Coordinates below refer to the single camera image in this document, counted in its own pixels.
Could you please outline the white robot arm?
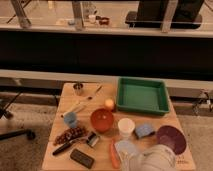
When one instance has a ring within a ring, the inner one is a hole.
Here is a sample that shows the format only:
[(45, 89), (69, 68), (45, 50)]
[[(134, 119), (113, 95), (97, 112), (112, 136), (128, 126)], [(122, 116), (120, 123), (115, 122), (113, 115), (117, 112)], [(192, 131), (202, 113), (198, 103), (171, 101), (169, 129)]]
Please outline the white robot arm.
[(177, 171), (175, 153), (166, 145), (155, 145), (144, 152), (120, 151), (122, 171)]

